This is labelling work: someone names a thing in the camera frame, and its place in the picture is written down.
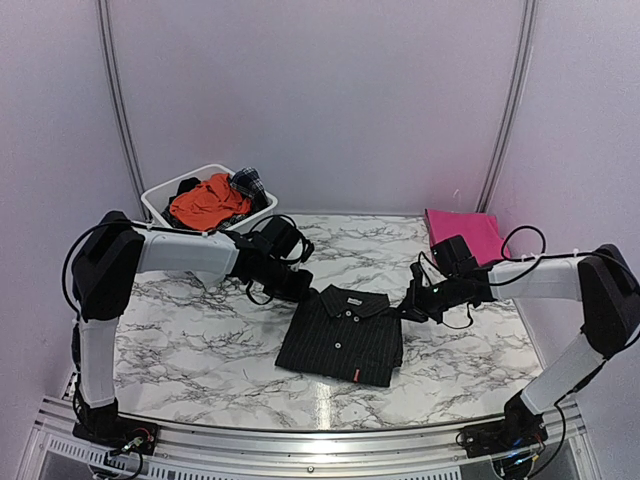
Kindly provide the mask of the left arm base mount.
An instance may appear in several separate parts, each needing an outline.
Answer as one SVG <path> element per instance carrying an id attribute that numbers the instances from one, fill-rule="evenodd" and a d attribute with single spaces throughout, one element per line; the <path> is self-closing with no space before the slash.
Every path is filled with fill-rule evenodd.
<path id="1" fill-rule="evenodd" d="M 76 414 L 73 436 L 93 444 L 109 447 L 116 453 L 154 453 L 159 425 L 123 417 L 110 408 L 89 409 Z"/>

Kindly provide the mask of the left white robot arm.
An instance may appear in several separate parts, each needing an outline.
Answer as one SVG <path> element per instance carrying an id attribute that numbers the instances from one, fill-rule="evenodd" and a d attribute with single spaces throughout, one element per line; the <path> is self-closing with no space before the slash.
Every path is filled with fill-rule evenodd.
<path id="1" fill-rule="evenodd" d="M 79 424 L 106 445 L 125 438 L 113 382 L 115 334 L 137 275 L 192 271 L 215 281 L 259 284 L 268 299 L 299 301 L 313 275 L 303 269 L 314 244 L 285 215 L 270 215 L 246 233 L 176 230 L 134 222 L 110 211 L 70 247 L 62 292 L 75 313 L 72 358 Z"/>

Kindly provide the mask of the black striped garment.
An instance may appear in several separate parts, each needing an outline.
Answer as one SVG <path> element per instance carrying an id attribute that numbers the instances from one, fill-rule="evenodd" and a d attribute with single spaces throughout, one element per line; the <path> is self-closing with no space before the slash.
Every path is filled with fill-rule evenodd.
<path id="1" fill-rule="evenodd" d="M 403 363 L 402 323 L 389 297 L 329 285 L 309 290 L 291 319 L 279 368 L 387 388 Z"/>

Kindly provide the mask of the magenta pink trousers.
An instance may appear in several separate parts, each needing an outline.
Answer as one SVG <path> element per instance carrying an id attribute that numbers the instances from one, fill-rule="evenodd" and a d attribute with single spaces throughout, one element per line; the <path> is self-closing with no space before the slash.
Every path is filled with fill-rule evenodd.
<path id="1" fill-rule="evenodd" d="M 461 235 L 480 265 L 502 259 L 501 248 L 504 239 L 500 236 L 495 216 L 484 213 L 454 213 L 426 209 L 424 220 L 431 247 L 446 239 Z"/>

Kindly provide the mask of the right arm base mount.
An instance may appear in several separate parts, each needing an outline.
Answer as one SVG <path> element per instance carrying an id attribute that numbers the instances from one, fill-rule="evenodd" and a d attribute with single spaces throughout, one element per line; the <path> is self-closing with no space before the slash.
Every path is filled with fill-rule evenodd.
<path id="1" fill-rule="evenodd" d="M 541 418 L 521 427 L 506 419 L 467 425 L 456 436 L 456 443 L 468 458 L 519 451 L 525 447 L 541 446 L 548 439 Z"/>

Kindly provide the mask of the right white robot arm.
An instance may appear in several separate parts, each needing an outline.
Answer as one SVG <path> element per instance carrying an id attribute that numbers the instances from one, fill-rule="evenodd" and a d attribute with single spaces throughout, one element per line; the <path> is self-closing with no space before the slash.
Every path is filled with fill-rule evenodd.
<path id="1" fill-rule="evenodd" d="M 449 309 L 513 299 L 565 299 L 581 303 L 583 323 L 562 354 L 504 407 L 495 438 L 515 448 L 529 437 L 543 413 L 584 388 L 614 356 L 639 339 L 639 282 L 620 250 L 503 259 L 478 265 L 468 256 L 444 280 L 427 285 L 419 263 L 397 308 L 405 320 L 443 323 Z"/>

